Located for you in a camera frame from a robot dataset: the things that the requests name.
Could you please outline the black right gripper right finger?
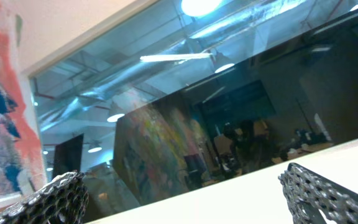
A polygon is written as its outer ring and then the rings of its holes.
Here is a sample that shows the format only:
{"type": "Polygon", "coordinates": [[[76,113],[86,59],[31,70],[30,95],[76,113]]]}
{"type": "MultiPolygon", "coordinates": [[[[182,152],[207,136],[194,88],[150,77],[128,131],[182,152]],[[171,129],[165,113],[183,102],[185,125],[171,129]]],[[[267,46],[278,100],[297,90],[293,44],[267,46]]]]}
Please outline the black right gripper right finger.
{"type": "Polygon", "coordinates": [[[297,163],[278,177],[295,224],[358,223],[358,194],[297,163]]]}

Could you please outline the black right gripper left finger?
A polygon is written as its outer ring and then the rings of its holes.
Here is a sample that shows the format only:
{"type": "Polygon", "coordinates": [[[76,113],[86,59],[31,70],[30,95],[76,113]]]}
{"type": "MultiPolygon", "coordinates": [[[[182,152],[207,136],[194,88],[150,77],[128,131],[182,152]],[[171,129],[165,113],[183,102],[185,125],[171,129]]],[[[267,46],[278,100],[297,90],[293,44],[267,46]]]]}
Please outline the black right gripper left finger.
{"type": "Polygon", "coordinates": [[[89,193],[82,172],[67,172],[0,212],[0,224],[82,224],[89,193]]]}

